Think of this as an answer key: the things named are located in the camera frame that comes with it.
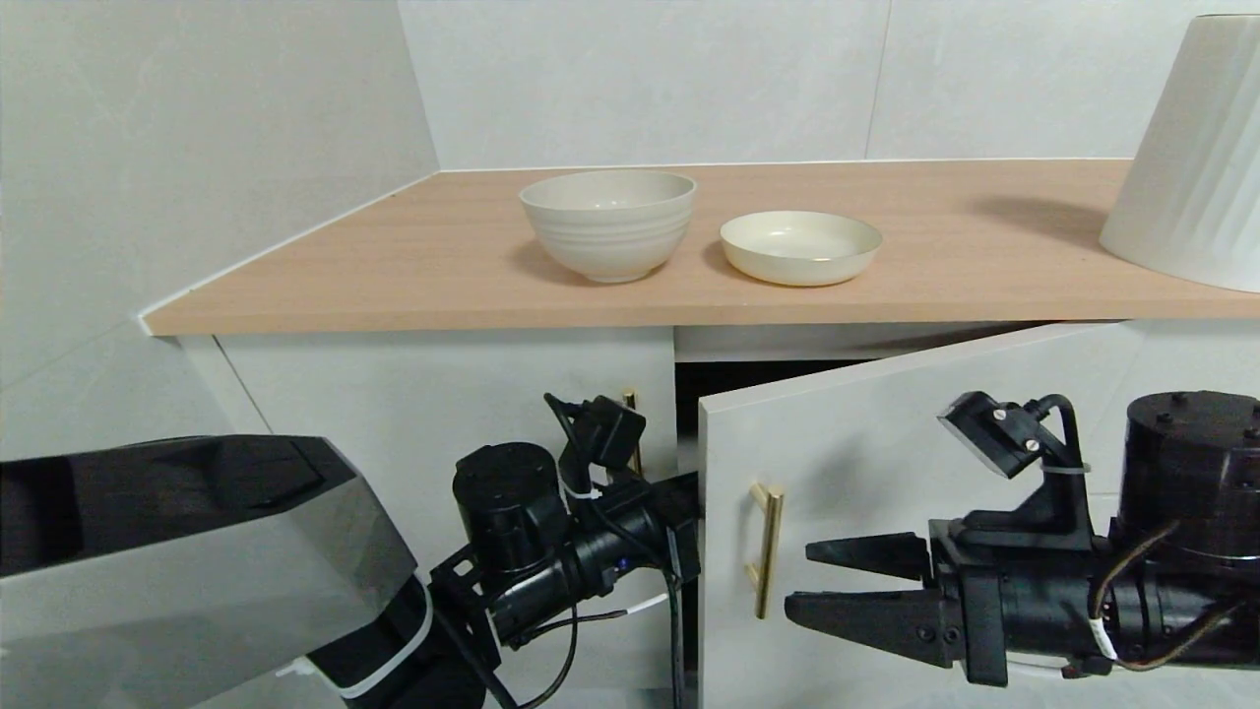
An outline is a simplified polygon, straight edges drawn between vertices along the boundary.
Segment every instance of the cream shallow bowl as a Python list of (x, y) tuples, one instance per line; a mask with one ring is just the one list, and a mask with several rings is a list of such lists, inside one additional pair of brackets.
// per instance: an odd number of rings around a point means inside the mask
[(722, 224), (722, 249), (745, 273), (781, 285), (830, 285), (871, 264), (883, 237), (824, 212), (756, 212)]
[(625, 282), (669, 259), (687, 233), (696, 180), (655, 170), (598, 170), (520, 191), (543, 249), (600, 282)]

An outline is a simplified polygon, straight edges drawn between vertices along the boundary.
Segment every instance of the white lamp shade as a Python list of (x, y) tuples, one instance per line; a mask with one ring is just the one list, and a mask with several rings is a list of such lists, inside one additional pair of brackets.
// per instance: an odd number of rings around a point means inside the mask
[(1191, 21), (1100, 243), (1260, 292), (1260, 15)]

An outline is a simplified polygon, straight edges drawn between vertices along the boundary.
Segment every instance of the cabinet door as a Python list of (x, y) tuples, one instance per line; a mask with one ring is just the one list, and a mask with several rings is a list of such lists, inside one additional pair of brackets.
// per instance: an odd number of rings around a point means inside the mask
[[(1114, 510), (1128, 403), (1179, 389), (1260, 394), (1260, 322), (1055, 324), (702, 399), (704, 706), (1067, 701), (1080, 708), (1120, 699), (1150, 704), (1152, 698), (1163, 701), (1159, 693), (1187, 686), (1212, 706), (1252, 706), (1254, 690), (1234, 689), (1254, 678), (1221, 670), (1119, 672), (1080, 683), (1012, 675), (1007, 690), (969, 686), (958, 667), (941, 670), (809, 631), (782, 612), (793, 591), (917, 588), (806, 562), (805, 544), (900, 531), (926, 535), (929, 519), (1008, 510), (1040, 484), (1036, 471), (1014, 481), (993, 476), (940, 427), (936, 414), (959, 394), (984, 390), (1018, 403), (1052, 393), (1068, 397), (1085, 458), (1096, 471), (1091, 490), (1110, 494), (1095, 502)], [(753, 617), (752, 586), (743, 572), (761, 545), (761, 511), (748, 495), (753, 482), (785, 491), (777, 570), (762, 621)]]

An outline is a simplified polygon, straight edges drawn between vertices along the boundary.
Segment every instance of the cable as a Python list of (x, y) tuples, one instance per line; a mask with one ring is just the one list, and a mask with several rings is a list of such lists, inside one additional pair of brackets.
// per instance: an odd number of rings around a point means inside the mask
[(1095, 640), (1099, 642), (1099, 650), (1102, 655), (1115, 661), (1116, 665), (1124, 667), (1125, 670), (1145, 672), (1172, 662), (1189, 650), (1196, 642), (1202, 640), (1203, 636), (1216, 630), (1216, 627), (1228, 618), (1230, 615), (1246, 604), (1246, 599), (1240, 598), (1230, 604), (1221, 606), (1213, 611), (1203, 613), (1178, 633), (1181, 637), (1176, 644), (1173, 644), (1172, 647), (1162, 655), (1149, 660), (1124, 660), (1116, 655), (1115, 647), (1111, 646), (1111, 641), (1106, 636), (1106, 630), (1102, 627), (1102, 604), (1106, 598), (1106, 593), (1110, 591), (1111, 584), (1115, 583), (1115, 579), (1119, 578), (1120, 574), (1125, 573), (1135, 562), (1145, 557), (1153, 547), (1164, 539), (1168, 539), (1169, 535), (1177, 531), (1179, 525), (1181, 523), (1178, 520), (1171, 520), (1162, 528), (1149, 534), (1133, 549), (1120, 557), (1111, 569), (1102, 576), (1096, 588), (1090, 593), (1090, 623), (1095, 630)]
[(670, 685), (673, 686), (674, 709), (683, 709), (687, 678), (683, 671), (683, 612), (679, 599), (678, 577), (668, 574), (665, 584), (669, 587), (669, 666)]
[[(577, 618), (577, 603), (573, 604), (573, 618)], [(577, 656), (577, 623), (572, 625), (573, 631), (568, 636), (568, 656), (564, 657), (564, 666), (559, 669), (559, 674), (552, 680), (551, 686), (543, 690), (542, 694), (530, 699), (529, 701), (520, 705), (520, 709), (536, 709), (542, 706), (548, 699), (559, 691), (559, 685), (564, 684), (568, 678), (568, 670), (573, 666), (573, 657)]]
[(590, 622), (593, 622), (593, 621), (611, 621), (614, 618), (624, 618), (626, 616), (633, 616), (633, 615), (635, 615), (635, 613), (638, 613), (640, 611), (646, 611), (648, 608), (651, 608), (653, 606), (664, 602), (667, 598), (668, 598), (668, 594), (662, 593), (660, 596), (655, 596), (653, 598), (649, 598), (648, 601), (644, 601), (643, 603), (636, 603), (636, 604), (634, 604), (634, 606), (631, 606), (629, 608), (621, 608), (620, 611), (609, 611), (607, 613), (592, 613), (590, 616), (578, 616), (577, 618), (564, 618), (563, 621), (556, 621), (556, 622), (552, 622), (552, 623), (547, 623), (546, 626), (538, 626), (537, 628), (534, 628), (534, 630), (532, 630), (532, 631), (529, 631), (529, 632), (527, 632), (527, 633), (524, 633), (522, 636), (522, 638), (523, 638), (522, 644), (532, 642), (533, 640), (536, 640), (541, 635), (548, 633), (548, 632), (551, 632), (553, 630), (557, 630), (557, 628), (563, 628), (564, 626), (571, 626), (573, 623), (590, 623)]
[(1147, 552), (1149, 552), (1152, 547), (1168, 539), (1169, 535), (1177, 531), (1178, 526), (1181, 526), (1179, 520), (1168, 521), (1167, 524), (1164, 524), (1164, 526), (1150, 533), (1150, 535), (1148, 535), (1145, 539), (1138, 543), (1126, 554), (1120, 557), (1120, 559), (1115, 563), (1115, 565), (1111, 567), (1111, 569), (1108, 573), (1102, 574), (1102, 579), (1099, 581), (1097, 586), (1095, 586), (1094, 591), (1090, 593), (1091, 621), (1102, 620), (1102, 601), (1104, 598), (1106, 598), (1106, 592), (1111, 589), (1111, 584), (1115, 582), (1115, 579), (1119, 578), (1120, 574), (1129, 570), (1129, 567), (1131, 567), (1134, 562), (1145, 557)]
[(1050, 409), (1058, 409), (1058, 418), (1063, 423), (1063, 445), (1067, 451), (1076, 458), (1071, 461), (1072, 463), (1081, 465), (1081, 437), (1076, 428), (1076, 409), (1072, 408), (1072, 403), (1067, 400), (1062, 394), (1051, 394), (1048, 397), (1042, 397), (1034, 403), (1037, 413), (1048, 413)]
[(1120, 665), (1125, 670), (1133, 672), (1145, 672), (1162, 667), (1168, 662), (1172, 662), (1177, 657), (1181, 657), (1187, 650), (1191, 649), (1196, 642), (1203, 638), (1207, 633), (1216, 630), (1226, 618), (1228, 618), (1235, 611), (1245, 606), (1247, 601), (1245, 598), (1239, 598), (1227, 606), (1221, 606), (1215, 611), (1203, 613), (1194, 622), (1182, 628), (1184, 637), (1176, 642), (1171, 649), (1168, 649), (1163, 655), (1152, 657), (1150, 660), (1116, 660), (1115, 664)]
[[(578, 414), (581, 409), (571, 404), (566, 404), (551, 394), (543, 394), (543, 400), (547, 402), (547, 406), (551, 408), (552, 414), (556, 416), (556, 421), (559, 422), (561, 428), (564, 429), (564, 437), (568, 440), (568, 445), (573, 448), (575, 456), (577, 456), (577, 466), (581, 471), (587, 472), (586, 480), (590, 481), (591, 463), (586, 457), (586, 451), (583, 451), (582, 446), (578, 443), (577, 433), (573, 432), (573, 423), (570, 421), (570, 416)], [(585, 492), (591, 492), (593, 491), (593, 489), (595, 486), (593, 484), (591, 484), (591, 490)], [(656, 554), (650, 547), (644, 544), (633, 534), (630, 534), (630, 531), (626, 530), (624, 526), (609, 519), (609, 516), (604, 513), (604, 509), (596, 505), (593, 500), (578, 499), (578, 501), (582, 505), (586, 505), (587, 509), (590, 509), (595, 515), (595, 518), (600, 521), (600, 524), (607, 528), (609, 531), (615, 534), (617, 538), (620, 538), (630, 547), (635, 548), (650, 563), (653, 563), (658, 569), (660, 569), (662, 576), (665, 578), (665, 589), (669, 597), (669, 646), (670, 646), (669, 662), (672, 669), (670, 674), (673, 678), (672, 680), (673, 703), (674, 703), (674, 709), (683, 709), (684, 705), (683, 690), (685, 686), (684, 684), (685, 678), (683, 672), (683, 613), (682, 613), (682, 601), (679, 599), (678, 578), (674, 576), (673, 564), (670, 563), (669, 565), (667, 565), (664, 560), (660, 559), (660, 555)], [(669, 552), (669, 555), (670, 555), (670, 562), (673, 562), (674, 559), (672, 549)], [(573, 618), (571, 620), (571, 623), (573, 626), (573, 637), (576, 638), (577, 626), (578, 626), (576, 607), (573, 610)]]
[(481, 684), (490, 690), (490, 695), (499, 703), (499, 706), (503, 709), (520, 709), (517, 700), (513, 699), (512, 694), (508, 691), (508, 688), (503, 686), (499, 678), (496, 678), (494, 672), (485, 666), (485, 662), (481, 661), (481, 656), (469, 646), (462, 631), (455, 627), (455, 623), (446, 617), (446, 613), (442, 613), (436, 603), (433, 604), (433, 620), (437, 621), (437, 625), (442, 627), (446, 636), (455, 644), (455, 649), (460, 651), (464, 661), (472, 667), (472, 674), (476, 675), (476, 679), (481, 680)]

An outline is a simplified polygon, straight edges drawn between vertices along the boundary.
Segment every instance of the cabinet handle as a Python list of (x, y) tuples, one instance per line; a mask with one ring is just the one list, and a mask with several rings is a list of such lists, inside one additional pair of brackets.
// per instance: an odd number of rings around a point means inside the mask
[(770, 582), (775, 576), (775, 557), (779, 554), (779, 523), (784, 513), (784, 491), (776, 485), (766, 487), (757, 482), (752, 484), (750, 492), (757, 508), (765, 513), (766, 521), (761, 528), (761, 563), (745, 564), (743, 570), (757, 593), (752, 613), (759, 620), (765, 620), (766, 608), (770, 606)]
[[(621, 403), (626, 406), (626, 409), (634, 411), (639, 407), (639, 397), (635, 395), (633, 389), (626, 389), (621, 393)], [(630, 458), (630, 470), (634, 475), (643, 477), (643, 451), (639, 446), (634, 447), (634, 456)]]

